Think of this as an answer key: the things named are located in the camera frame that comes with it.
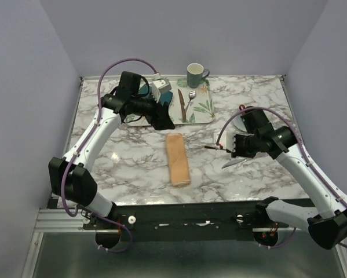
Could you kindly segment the silver spoon on tray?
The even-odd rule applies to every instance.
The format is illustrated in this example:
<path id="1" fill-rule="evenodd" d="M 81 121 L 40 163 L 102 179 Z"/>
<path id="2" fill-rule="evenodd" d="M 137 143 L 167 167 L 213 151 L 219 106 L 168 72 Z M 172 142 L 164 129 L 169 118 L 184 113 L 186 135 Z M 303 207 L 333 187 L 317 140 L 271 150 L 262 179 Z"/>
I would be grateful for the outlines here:
<path id="1" fill-rule="evenodd" d="M 188 97 L 189 97 L 189 101 L 188 101 L 188 103 L 187 103 L 187 105 L 186 105 L 186 107 L 185 107 L 185 111 L 188 110 L 188 108 L 189 108 L 189 106 L 190 106 L 192 100 L 196 97 L 196 91 L 195 91 L 195 90 L 191 90 L 191 91 L 189 92 L 189 94 L 188 94 Z"/>

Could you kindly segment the orange cloth napkin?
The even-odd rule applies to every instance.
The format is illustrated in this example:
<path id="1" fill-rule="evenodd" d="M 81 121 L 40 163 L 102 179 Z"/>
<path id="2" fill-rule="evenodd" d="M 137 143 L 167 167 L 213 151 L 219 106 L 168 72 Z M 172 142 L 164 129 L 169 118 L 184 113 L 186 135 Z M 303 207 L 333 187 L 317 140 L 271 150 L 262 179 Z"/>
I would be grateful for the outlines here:
<path id="1" fill-rule="evenodd" d="M 172 186 L 182 187 L 189 185 L 191 176 L 182 134 L 169 133 L 166 136 L 166 150 Z"/>

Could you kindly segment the grey green mug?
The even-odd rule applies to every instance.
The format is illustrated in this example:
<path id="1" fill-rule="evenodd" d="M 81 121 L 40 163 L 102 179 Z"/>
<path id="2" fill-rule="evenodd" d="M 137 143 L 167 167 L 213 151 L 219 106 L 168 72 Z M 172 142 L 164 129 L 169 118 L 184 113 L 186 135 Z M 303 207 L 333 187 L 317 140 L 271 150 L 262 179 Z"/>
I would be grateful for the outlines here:
<path id="1" fill-rule="evenodd" d="M 210 71 L 199 63 L 191 63 L 187 66 L 187 85 L 197 88 L 210 75 Z"/>

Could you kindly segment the silver table knife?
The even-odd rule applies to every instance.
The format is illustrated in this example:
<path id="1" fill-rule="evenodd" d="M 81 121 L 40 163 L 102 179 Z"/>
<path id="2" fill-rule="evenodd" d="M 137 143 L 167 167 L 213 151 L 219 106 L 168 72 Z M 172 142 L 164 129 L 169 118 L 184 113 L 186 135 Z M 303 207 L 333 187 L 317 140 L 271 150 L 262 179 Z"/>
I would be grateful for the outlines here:
<path id="1" fill-rule="evenodd" d="M 234 166 L 234 165 L 239 164 L 239 163 L 243 163 L 245 161 L 246 161 L 246 159 L 234 159 L 234 160 L 231 160 L 231 161 L 227 162 L 226 164 L 224 164 L 222 166 L 222 169 Z"/>

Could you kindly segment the aluminium frame rail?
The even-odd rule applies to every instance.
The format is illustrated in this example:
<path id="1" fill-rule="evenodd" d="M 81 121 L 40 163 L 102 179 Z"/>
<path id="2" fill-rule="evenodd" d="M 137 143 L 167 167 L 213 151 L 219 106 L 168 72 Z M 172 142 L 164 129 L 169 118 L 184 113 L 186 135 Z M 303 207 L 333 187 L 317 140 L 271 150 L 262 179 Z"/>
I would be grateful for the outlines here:
<path id="1" fill-rule="evenodd" d="M 70 217 L 62 209 L 40 209 L 36 218 L 35 232 L 74 233 L 83 231 L 83 217 L 78 213 Z"/>

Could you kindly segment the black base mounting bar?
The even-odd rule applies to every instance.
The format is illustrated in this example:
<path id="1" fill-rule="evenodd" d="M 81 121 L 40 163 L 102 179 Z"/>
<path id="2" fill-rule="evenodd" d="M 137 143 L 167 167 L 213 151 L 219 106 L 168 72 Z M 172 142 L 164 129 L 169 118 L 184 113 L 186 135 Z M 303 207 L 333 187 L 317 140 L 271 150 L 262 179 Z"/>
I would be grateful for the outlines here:
<path id="1" fill-rule="evenodd" d="M 285 236 L 286 224 L 262 220 L 255 211 L 256 201 L 158 204 L 119 206 L 110 224 L 83 213 L 83 228 L 120 233 L 127 241 L 122 224 L 132 233 L 134 242 L 189 242 L 205 240 L 258 241 L 276 245 Z"/>

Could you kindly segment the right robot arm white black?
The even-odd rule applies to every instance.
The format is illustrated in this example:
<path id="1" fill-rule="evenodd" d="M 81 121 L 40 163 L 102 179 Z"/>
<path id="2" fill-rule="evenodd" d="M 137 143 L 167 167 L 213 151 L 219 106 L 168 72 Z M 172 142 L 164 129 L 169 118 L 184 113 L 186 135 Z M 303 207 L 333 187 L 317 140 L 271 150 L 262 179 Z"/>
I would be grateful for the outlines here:
<path id="1" fill-rule="evenodd" d="M 312 160 L 291 125 L 274 129 L 265 110 L 256 107 L 243 109 L 241 117 L 248 134 L 234 136 L 232 156 L 268 154 L 295 178 L 313 202 L 313 207 L 300 207 L 268 197 L 256 205 L 255 222 L 262 227 L 281 222 L 307 231 L 326 250 L 340 244 L 347 237 L 347 194 Z"/>

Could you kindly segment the leaf pattern serving tray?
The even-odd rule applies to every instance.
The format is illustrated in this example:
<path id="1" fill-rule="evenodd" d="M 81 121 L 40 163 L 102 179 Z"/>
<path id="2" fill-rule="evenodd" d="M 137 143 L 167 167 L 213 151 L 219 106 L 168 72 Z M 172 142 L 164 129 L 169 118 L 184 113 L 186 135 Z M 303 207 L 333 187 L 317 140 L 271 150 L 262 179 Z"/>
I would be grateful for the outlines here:
<path id="1" fill-rule="evenodd" d="M 202 125 L 212 122 L 215 118 L 214 103 L 212 100 L 210 83 L 206 79 L 197 88 L 190 88 L 187 85 L 185 76 L 168 76 L 165 77 L 171 83 L 171 92 L 173 98 L 169 106 L 169 115 L 175 125 Z M 180 100 L 178 89 L 181 90 L 185 107 L 189 101 L 188 94 L 191 90 L 196 91 L 196 97 L 192 100 L 188 110 L 186 111 L 187 120 L 182 121 Z"/>

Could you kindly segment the grey saucer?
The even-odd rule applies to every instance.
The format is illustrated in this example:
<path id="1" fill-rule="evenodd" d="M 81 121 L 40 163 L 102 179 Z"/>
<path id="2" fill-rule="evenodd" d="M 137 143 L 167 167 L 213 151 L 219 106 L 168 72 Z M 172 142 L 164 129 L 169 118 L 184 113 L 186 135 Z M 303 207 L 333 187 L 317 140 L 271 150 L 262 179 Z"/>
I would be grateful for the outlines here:
<path id="1" fill-rule="evenodd" d="M 243 119 L 240 116 L 237 116 L 233 121 L 233 125 L 242 132 L 247 132 L 247 129 L 244 125 Z"/>

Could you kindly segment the teal square plate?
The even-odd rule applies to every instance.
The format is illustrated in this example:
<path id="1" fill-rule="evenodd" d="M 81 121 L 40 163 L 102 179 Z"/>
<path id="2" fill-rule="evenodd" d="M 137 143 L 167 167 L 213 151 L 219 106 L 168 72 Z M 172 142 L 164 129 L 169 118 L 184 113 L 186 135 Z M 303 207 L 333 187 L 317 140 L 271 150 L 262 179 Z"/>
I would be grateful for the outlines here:
<path id="1" fill-rule="evenodd" d="M 152 86 L 151 85 L 147 86 L 146 84 L 142 85 L 137 95 L 144 99 L 148 99 L 148 100 L 153 99 Z M 165 92 L 164 94 L 161 94 L 159 103 L 161 103 L 162 105 L 164 103 L 168 103 L 168 105 L 170 105 L 172 98 L 173 98 L 173 93 L 171 91 Z"/>

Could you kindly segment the brown handled knife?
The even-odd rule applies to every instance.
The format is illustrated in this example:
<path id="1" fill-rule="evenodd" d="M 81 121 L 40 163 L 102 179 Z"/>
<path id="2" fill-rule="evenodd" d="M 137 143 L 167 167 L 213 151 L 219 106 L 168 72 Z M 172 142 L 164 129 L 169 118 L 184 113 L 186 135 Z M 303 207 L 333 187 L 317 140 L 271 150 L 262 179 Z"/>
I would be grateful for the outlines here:
<path id="1" fill-rule="evenodd" d="M 178 96 L 180 100 L 182 121 L 186 122 L 187 116 L 186 116 L 186 110 L 185 110 L 185 102 L 184 102 L 184 98 L 180 89 L 178 89 Z"/>

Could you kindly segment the gold spoon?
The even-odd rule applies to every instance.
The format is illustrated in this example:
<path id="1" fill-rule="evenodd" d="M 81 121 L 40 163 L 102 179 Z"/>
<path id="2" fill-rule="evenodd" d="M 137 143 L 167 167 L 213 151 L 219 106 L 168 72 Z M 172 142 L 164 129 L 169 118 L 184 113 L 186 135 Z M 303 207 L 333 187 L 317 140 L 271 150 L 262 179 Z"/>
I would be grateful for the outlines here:
<path id="1" fill-rule="evenodd" d="M 222 146 L 205 145 L 204 148 L 205 149 L 212 149 L 212 150 L 215 150 L 215 151 L 225 151 L 227 153 L 233 153 L 233 149 L 227 149 L 227 148 L 224 148 Z"/>

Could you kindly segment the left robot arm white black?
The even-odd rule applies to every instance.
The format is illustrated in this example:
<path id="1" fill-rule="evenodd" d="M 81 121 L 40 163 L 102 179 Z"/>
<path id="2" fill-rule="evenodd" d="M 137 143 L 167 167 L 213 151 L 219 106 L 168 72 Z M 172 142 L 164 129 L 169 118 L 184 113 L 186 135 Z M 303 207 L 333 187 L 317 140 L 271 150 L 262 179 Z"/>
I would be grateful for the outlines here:
<path id="1" fill-rule="evenodd" d="M 116 205 L 97 191 L 97 183 L 91 175 L 92 167 L 111 134 L 119 129 L 127 116 L 145 117 L 155 130 L 173 130 L 169 116 L 171 91 L 168 80 L 155 74 L 147 80 L 132 72 L 122 72 L 119 84 L 111 93 L 99 100 L 98 112 L 76 144 L 61 158 L 49 162 L 52 192 L 63 202 L 75 202 L 97 214 L 96 221 L 104 229 L 116 223 Z M 147 92 L 140 92 L 145 82 Z"/>

